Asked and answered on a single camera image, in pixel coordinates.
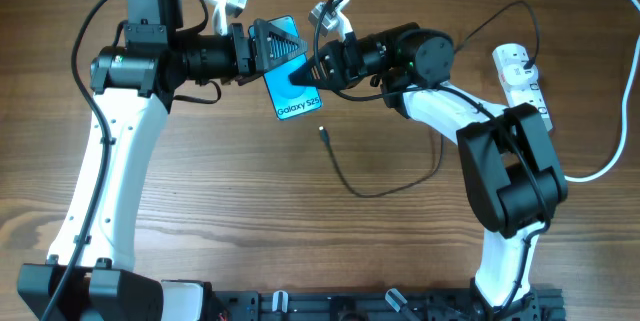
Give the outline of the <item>blue Galaxy smartphone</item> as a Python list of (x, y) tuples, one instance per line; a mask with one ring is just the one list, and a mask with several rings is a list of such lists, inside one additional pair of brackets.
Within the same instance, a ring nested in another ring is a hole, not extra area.
[[(274, 26), (299, 36), (294, 18), (290, 15), (271, 19)], [(322, 100), (315, 87), (296, 86), (289, 81), (289, 74), (307, 60), (306, 53), (264, 74), (263, 79), (279, 120), (313, 112), (322, 107)]]

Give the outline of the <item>white power strip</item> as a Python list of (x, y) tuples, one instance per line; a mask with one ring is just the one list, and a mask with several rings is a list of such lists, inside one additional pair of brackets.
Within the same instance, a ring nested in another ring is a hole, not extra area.
[(527, 103), (534, 106), (550, 132), (553, 124), (538, 82), (538, 68), (535, 65), (524, 68), (530, 61), (526, 49), (516, 43), (503, 44), (494, 49), (492, 57), (508, 105), (515, 107)]

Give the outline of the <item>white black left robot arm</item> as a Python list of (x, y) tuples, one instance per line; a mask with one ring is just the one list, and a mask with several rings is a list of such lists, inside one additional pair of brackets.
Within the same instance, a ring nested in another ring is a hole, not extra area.
[(42, 264), (24, 264), (17, 291), (41, 320), (227, 320), (203, 281), (157, 281), (134, 270), (136, 219), (148, 165), (178, 89), (247, 83), (307, 50), (258, 19), (246, 35), (185, 28), (181, 0), (127, 0), (115, 41), (80, 91), (91, 131), (67, 215)]

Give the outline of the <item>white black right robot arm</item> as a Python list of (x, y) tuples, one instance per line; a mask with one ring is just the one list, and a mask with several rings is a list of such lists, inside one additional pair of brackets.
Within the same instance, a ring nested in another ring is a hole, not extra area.
[(498, 319), (528, 294), (533, 249), (568, 185), (538, 110), (486, 103), (453, 86), (454, 56), (448, 34), (408, 23), (363, 38), (347, 32), (316, 47), (289, 79), (345, 97), (369, 77), (387, 107), (457, 146), (470, 207), (485, 229), (475, 291)]

